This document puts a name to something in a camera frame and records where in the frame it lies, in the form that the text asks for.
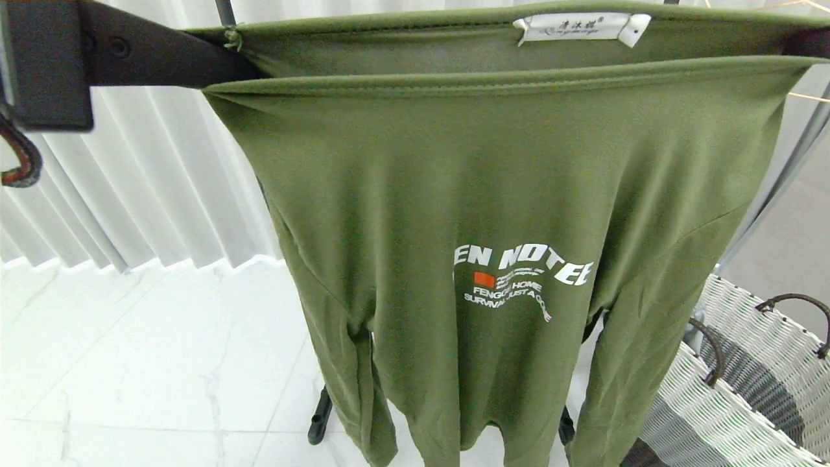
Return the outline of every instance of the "gray striped basket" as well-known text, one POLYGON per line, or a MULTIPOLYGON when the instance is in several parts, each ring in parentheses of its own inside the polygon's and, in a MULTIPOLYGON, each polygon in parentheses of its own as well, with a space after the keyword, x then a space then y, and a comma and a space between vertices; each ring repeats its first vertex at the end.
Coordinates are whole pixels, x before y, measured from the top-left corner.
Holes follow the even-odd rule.
POLYGON ((830 465, 828 344, 774 309, 791 298, 814 303, 830 322, 811 297, 764 301, 710 276, 701 354, 681 344, 622 465, 830 465))

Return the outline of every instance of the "loose green thread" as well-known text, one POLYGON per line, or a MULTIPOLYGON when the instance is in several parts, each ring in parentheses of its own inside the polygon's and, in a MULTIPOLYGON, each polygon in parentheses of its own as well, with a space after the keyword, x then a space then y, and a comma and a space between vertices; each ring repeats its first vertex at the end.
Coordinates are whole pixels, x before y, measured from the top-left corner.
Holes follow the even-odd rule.
POLYGON ((236 50, 236 52, 242 50, 242 34, 237 31, 236 26, 225 26, 225 38, 227 39, 225 48, 236 50))

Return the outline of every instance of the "basket handle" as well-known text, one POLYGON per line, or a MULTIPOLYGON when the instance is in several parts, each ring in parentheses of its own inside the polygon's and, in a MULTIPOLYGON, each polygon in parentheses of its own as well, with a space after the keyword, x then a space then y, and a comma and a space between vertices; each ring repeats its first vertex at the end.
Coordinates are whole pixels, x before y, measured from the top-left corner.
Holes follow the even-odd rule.
POLYGON ((708 387, 715 387, 715 383, 717 383, 718 380, 724 375, 724 351, 720 348, 720 342, 718 342, 715 334, 713 334, 712 331, 710 331, 710 329, 702 322, 697 321, 695 318, 689 318, 689 324, 696 327, 697 330, 700 331, 707 340, 709 340, 709 343, 712 345, 712 350, 715 351, 715 368, 709 371, 709 374, 703 379, 703 382, 705 382, 708 387))
POLYGON ((789 300, 790 298, 797 298, 798 300, 804 300, 805 302, 812 303, 819 310, 821 310, 822 313, 824 313, 825 317, 827 317, 828 338, 824 340, 824 344, 821 347, 819 347, 816 351, 816 355, 818 355, 818 358, 821 358, 822 360, 827 358, 828 352, 830 351, 830 307, 828 307, 822 302, 819 302, 815 298, 810 297, 809 295, 803 295, 802 293, 785 293, 783 295, 772 297, 766 302, 760 303, 757 307, 755 307, 755 309, 762 313, 771 312, 775 308, 776 304, 784 300, 789 300))

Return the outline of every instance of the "white tag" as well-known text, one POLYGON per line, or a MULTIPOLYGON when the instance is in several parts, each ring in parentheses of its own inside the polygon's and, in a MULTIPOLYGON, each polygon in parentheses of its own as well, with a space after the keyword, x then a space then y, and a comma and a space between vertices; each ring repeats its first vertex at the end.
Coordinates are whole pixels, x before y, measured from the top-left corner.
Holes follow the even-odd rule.
POLYGON ((634 47, 652 17, 628 13, 555 13, 524 17, 513 26, 525 31, 519 46, 531 41, 618 39, 634 47))

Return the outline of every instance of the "shirt sleeve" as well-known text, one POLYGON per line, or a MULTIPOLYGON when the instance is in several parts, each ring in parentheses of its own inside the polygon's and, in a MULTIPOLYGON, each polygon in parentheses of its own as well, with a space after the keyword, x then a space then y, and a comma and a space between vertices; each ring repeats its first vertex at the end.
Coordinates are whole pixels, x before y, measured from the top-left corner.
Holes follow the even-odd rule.
POLYGON ((620 288, 593 354, 571 467, 618 467, 651 409, 706 279, 745 206, 700 226, 620 288))
POLYGON ((366 327, 349 325, 349 310, 305 265, 290 245, 285 225, 277 221, 275 226, 334 410, 369 464, 385 467, 398 447, 386 395, 372 363, 371 334, 366 327))

